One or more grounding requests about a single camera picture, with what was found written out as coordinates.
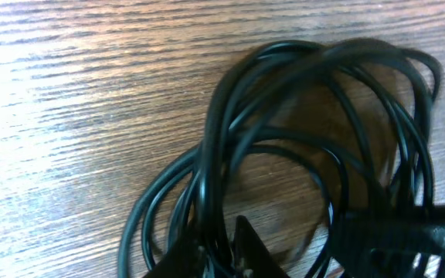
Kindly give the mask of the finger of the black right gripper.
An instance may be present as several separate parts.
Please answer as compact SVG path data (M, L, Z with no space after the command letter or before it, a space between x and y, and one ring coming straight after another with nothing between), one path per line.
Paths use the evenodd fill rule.
M436 276L445 277L445 205L429 215L417 206L407 217L346 216L331 228L328 254L350 277L424 277L438 256Z

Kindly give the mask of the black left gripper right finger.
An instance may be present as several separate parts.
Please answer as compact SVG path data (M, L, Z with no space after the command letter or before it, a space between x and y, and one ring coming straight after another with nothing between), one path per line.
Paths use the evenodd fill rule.
M242 215L236 218L233 255L238 278L289 278Z

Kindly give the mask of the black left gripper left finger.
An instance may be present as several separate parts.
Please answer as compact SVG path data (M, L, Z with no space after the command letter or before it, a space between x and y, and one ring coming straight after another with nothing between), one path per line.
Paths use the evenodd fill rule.
M196 228L187 228L166 256L144 278L199 278L203 273L203 244Z

